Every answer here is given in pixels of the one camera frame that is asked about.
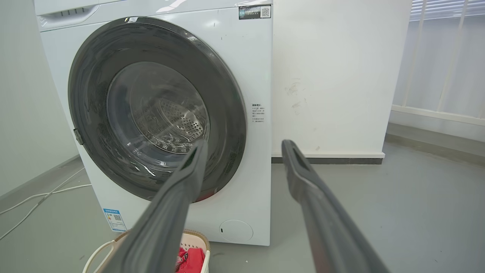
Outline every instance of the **washing machine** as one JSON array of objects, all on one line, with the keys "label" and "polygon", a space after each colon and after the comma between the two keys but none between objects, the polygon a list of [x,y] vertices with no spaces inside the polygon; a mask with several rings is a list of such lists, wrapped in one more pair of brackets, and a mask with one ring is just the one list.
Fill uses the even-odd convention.
[{"label": "washing machine", "polygon": [[204,182],[185,227],[211,241],[269,245],[272,1],[34,3],[107,226],[132,228],[205,139]]}]

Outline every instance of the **door hinge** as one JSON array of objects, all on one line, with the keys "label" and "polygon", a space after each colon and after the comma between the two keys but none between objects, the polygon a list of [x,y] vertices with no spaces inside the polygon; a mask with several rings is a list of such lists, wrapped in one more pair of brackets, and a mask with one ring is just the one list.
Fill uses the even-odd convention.
[{"label": "door hinge", "polygon": [[82,140],[81,134],[79,133],[78,129],[74,129],[74,135],[76,136],[76,140],[78,141],[79,145],[84,144],[84,141]]}]

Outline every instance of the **gray floor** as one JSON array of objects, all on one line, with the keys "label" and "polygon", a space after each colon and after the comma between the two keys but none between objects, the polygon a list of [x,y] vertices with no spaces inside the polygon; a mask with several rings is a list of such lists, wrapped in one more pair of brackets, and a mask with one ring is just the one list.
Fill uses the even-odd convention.
[{"label": "gray floor", "polygon": [[[381,166],[315,165],[394,273],[482,272],[485,268],[485,169],[386,144]],[[35,186],[0,200],[0,211],[47,192],[82,168],[73,161]],[[88,184],[82,171],[64,188]],[[0,216],[0,235],[37,200]],[[313,272],[299,205],[284,168],[272,165],[271,246],[213,243],[210,272]],[[81,272],[89,255],[113,239],[90,187],[43,202],[0,241],[2,272]]]}]

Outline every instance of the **dark door rim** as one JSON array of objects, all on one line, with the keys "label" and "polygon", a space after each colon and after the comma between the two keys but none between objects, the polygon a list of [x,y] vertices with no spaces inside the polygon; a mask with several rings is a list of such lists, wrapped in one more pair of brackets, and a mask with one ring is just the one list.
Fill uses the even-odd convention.
[{"label": "dark door rim", "polygon": [[[198,70],[200,72],[198,74],[209,75],[212,73],[213,77],[205,79],[205,81],[200,79],[202,76],[193,76],[194,73],[187,72],[184,74],[181,71],[179,72],[197,88],[206,104],[211,124],[217,124],[217,126],[211,126],[208,159],[211,165],[208,163],[204,180],[205,186],[202,186],[203,189],[198,201],[215,194],[230,181],[243,156],[247,132],[243,96],[234,76],[216,52],[189,31],[167,21],[150,17],[118,19],[98,28],[82,44],[74,58],[68,82],[69,108],[78,140],[84,145],[94,163],[110,179],[141,198],[150,200],[158,190],[153,188],[154,185],[161,185],[170,176],[169,173],[161,173],[153,169],[151,169],[151,172],[156,174],[155,177],[136,171],[136,169],[141,169],[137,167],[140,162],[134,162],[129,154],[123,150],[123,147],[114,140],[106,123],[106,114],[103,112],[106,105],[97,103],[106,102],[109,83],[119,72],[119,70],[116,71],[114,75],[101,73],[108,74],[104,76],[97,74],[97,72],[100,72],[98,69],[107,66],[105,63],[112,58],[111,54],[115,56],[118,52],[113,51],[109,46],[107,48],[102,47],[103,43],[113,44],[105,37],[112,34],[110,31],[116,32],[123,28],[147,28],[150,31],[155,30],[156,35],[167,35],[167,37],[181,43],[181,46],[198,51],[198,53],[194,51],[194,55],[200,56],[200,59],[197,60],[209,65],[207,71]],[[202,64],[187,63],[187,65],[194,66],[194,68],[187,68],[187,71],[189,71]],[[207,83],[211,79],[216,79],[218,83]],[[209,87],[217,87],[215,90],[218,91],[213,91],[213,89],[209,91]],[[216,137],[211,141],[213,135],[223,136],[223,139]]]}]

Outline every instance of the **white railing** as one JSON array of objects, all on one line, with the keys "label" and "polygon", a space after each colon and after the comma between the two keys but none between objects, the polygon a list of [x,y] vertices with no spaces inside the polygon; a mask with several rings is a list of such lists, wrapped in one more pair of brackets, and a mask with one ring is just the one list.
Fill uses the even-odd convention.
[{"label": "white railing", "polygon": [[407,82],[406,82],[406,89],[404,91],[404,98],[402,100],[401,105],[397,105],[397,104],[392,105],[393,111],[485,126],[485,103],[483,103],[481,110],[480,110],[480,113],[476,117],[467,116],[467,115],[460,115],[460,114],[449,113],[449,112],[443,111],[443,105],[444,105],[447,93],[450,89],[450,81],[451,81],[453,71],[455,69],[456,59],[458,57],[458,52],[459,52],[459,49],[460,49],[460,41],[461,41],[462,30],[463,30],[463,21],[465,19],[465,15],[466,15],[466,12],[467,12],[468,2],[469,2],[469,0],[464,0],[464,3],[463,3],[463,8],[462,8],[461,17],[460,17],[460,23],[458,25],[458,29],[457,29],[457,33],[456,33],[456,37],[455,37],[455,41],[454,41],[454,46],[453,46],[453,51],[452,51],[452,54],[451,54],[451,59],[450,59],[450,63],[449,63],[448,69],[447,69],[448,72],[447,72],[445,81],[443,83],[443,89],[442,89],[441,95],[439,97],[438,106],[437,106],[436,110],[429,110],[429,109],[424,109],[424,108],[410,107],[410,106],[406,105],[407,99],[408,99],[408,96],[409,96],[409,91],[411,89],[411,83],[412,83],[413,76],[414,76],[414,68],[416,66],[418,48],[419,48],[422,29],[423,29],[423,22],[425,20],[427,0],[423,0],[422,7],[421,7],[421,14],[420,14],[421,17],[420,17],[420,22],[419,22],[419,27],[418,27],[418,37],[417,37],[416,43],[414,45],[411,68],[410,68],[409,76],[408,76],[408,79],[407,79]]}]

